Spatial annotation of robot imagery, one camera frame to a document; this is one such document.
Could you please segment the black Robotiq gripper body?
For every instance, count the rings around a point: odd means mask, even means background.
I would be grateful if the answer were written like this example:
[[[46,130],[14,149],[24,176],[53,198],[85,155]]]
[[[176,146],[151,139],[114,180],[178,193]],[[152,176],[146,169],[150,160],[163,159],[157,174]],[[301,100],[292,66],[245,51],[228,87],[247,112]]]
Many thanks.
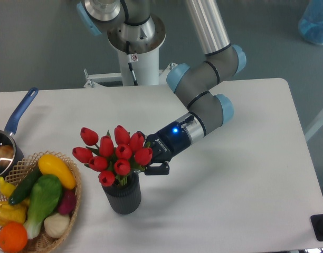
[[[147,136],[153,151],[151,162],[170,161],[191,144],[191,139],[180,123],[174,121],[154,134]]]

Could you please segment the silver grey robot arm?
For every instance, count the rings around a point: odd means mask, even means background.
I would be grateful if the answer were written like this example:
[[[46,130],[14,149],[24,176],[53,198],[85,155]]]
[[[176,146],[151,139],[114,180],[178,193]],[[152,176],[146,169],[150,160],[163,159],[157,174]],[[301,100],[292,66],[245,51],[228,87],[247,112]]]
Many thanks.
[[[231,101],[211,89],[239,73],[246,65],[243,50],[231,44],[216,1],[186,1],[205,60],[201,64],[170,65],[166,84],[187,113],[154,134],[134,134],[132,156],[110,168],[164,175],[169,161],[204,138],[234,114]],[[159,48],[165,41],[162,20],[152,14],[149,1],[81,1],[77,11],[94,35],[106,34],[117,51],[124,86],[159,83]]]

